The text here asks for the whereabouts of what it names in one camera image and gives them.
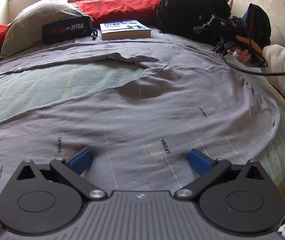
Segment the person's right hand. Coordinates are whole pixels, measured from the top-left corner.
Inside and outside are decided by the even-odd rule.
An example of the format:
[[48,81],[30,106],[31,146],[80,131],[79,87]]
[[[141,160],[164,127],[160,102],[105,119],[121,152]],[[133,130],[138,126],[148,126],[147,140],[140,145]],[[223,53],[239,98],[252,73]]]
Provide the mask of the person's right hand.
[[[251,52],[257,52],[258,54],[262,55],[262,49],[257,45],[257,43],[249,38],[241,37],[236,35],[236,39],[243,43],[247,44],[250,47]],[[252,67],[251,64],[251,53],[249,53],[249,50],[241,50],[241,49],[229,49],[228,54],[235,57],[240,63],[243,63],[247,67]]]

